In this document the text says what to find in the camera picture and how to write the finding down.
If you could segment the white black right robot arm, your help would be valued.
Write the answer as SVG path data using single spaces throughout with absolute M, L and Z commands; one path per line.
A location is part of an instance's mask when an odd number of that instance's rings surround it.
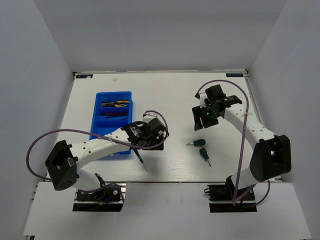
M 265 128 L 237 96 L 227 96 L 220 85 L 214 85 L 195 97 L 199 100 L 199 105 L 192 108 L 195 131 L 217 125 L 218 118 L 223 118 L 244 134 L 253 149 L 249 166 L 226 179 L 229 198 L 236 200 L 245 188 L 292 170 L 290 139 Z

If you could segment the green stubby flathead screwdriver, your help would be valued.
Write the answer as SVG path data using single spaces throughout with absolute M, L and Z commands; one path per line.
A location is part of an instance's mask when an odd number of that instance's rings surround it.
M 201 139 L 197 139 L 194 140 L 193 142 L 187 143 L 187 146 L 194 146 L 194 147 L 201 147 L 204 146 L 206 144 L 206 140 L 201 138 Z

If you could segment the black green precision screwdriver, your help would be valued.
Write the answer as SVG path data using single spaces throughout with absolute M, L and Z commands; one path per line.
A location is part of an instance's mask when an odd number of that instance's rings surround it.
M 143 161 L 141 155 L 140 155 L 139 152 L 138 152 L 138 150 L 137 150 L 136 148 L 134 148 L 133 151 L 134 151 L 135 155 L 137 156 L 138 160 L 140 161 L 140 163 L 142 164 L 143 168 L 144 168 L 146 171 L 148 171 L 147 168 L 146 168 L 146 166 L 145 166 L 145 164 L 144 164 L 144 161 Z

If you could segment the yellow bent-nose pliers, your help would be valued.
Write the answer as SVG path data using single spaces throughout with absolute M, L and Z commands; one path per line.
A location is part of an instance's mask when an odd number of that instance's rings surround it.
M 116 104 L 116 102 L 102 102 L 101 107 L 114 107 Z

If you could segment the large brown hex key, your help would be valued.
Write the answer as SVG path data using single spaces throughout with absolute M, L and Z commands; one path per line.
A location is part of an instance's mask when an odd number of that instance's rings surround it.
M 110 115 L 110 116 L 105 116 L 104 119 L 106 121 L 121 121 L 121 120 L 127 120 L 128 116 L 127 115 Z

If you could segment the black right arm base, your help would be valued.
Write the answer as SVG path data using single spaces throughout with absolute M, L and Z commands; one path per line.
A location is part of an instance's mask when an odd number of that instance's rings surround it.
M 253 213 L 257 212 L 256 199 L 253 189 L 233 205 L 232 200 L 235 188 L 232 186 L 231 178 L 225 183 L 208 184 L 203 190 L 209 199 L 210 213 Z

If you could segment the green stubby screwdriver orange cap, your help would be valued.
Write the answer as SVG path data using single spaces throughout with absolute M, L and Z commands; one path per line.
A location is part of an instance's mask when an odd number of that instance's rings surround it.
M 200 153 L 200 156 L 203 158 L 203 160 L 205 162 L 207 162 L 209 164 L 209 166 L 211 167 L 212 165 L 210 163 L 210 157 L 208 155 L 207 150 L 204 147 L 202 147 L 199 149 L 199 153 Z

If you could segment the long brown ball-end hex key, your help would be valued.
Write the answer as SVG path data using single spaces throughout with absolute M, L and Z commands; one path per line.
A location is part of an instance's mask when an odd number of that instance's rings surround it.
M 129 114 L 127 112 L 115 112 L 115 113 L 101 113 L 100 116 L 104 116 L 106 118 L 115 118 L 115 117 L 121 117 L 121 116 L 128 116 Z

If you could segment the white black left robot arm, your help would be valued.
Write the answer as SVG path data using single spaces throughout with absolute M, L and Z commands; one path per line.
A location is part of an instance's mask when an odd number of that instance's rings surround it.
M 168 130 L 156 117 L 149 122 L 136 121 L 107 135 L 68 144 L 61 140 L 55 144 L 45 161 L 53 187 L 63 191 L 70 187 L 89 193 L 99 200 L 105 196 L 104 181 L 97 173 L 83 170 L 87 164 L 130 149 L 152 150 L 161 145 Z

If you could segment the yellow black long-nose pliers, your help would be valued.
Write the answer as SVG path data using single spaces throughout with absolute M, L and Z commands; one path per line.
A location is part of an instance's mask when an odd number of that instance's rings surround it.
M 119 100 L 119 101 L 114 101 L 111 103 L 111 105 L 115 108 L 124 108 L 128 107 L 130 104 L 129 100 Z

